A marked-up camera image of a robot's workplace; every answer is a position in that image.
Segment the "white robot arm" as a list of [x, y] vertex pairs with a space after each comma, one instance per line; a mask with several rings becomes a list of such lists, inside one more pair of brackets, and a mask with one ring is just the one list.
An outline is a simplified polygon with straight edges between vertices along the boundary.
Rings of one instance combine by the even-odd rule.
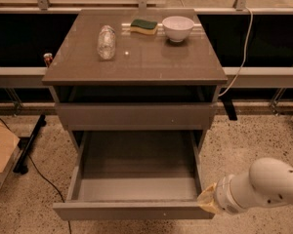
[[226, 175], [198, 197], [209, 213], [238, 215], [251, 208], [293, 205], [293, 167], [274, 158], [254, 161], [239, 175]]

